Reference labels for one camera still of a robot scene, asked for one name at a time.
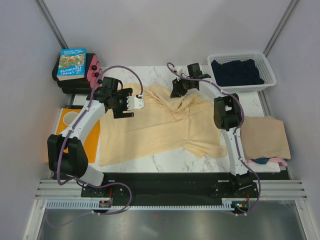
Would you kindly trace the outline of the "yellow t-shirt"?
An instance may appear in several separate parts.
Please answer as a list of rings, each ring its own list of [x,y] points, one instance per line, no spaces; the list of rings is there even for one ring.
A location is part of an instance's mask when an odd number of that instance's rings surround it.
[[[170,91],[157,84],[144,87],[144,108],[133,117],[114,118],[109,110],[100,119],[99,166],[131,161],[178,148],[198,158],[221,158],[221,145],[214,123],[213,102],[199,93],[171,98]]]

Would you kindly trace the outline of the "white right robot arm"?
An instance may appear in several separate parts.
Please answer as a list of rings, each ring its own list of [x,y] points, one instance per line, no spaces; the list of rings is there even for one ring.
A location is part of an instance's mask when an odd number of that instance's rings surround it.
[[[168,62],[167,68],[176,76],[173,81],[173,96],[181,97],[188,90],[196,89],[213,101],[213,120],[226,143],[229,157],[229,191],[235,197],[242,196],[254,186],[250,173],[254,171],[246,164],[241,140],[241,126],[245,120],[243,107],[236,93],[224,92],[209,75],[202,74],[199,64],[188,66],[192,73],[183,76],[180,68]]]

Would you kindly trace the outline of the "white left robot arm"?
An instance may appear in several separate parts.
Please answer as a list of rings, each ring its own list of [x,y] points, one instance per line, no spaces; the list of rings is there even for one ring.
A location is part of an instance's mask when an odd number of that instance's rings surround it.
[[[61,176],[79,180],[92,186],[99,197],[106,196],[110,185],[104,181],[104,174],[89,165],[84,144],[96,123],[112,110],[115,119],[132,118],[134,102],[142,107],[143,100],[133,96],[132,88],[119,89],[121,81],[104,77],[97,91],[87,96],[80,113],[60,134],[51,134],[47,140],[48,166],[56,173],[59,185],[64,185]]]

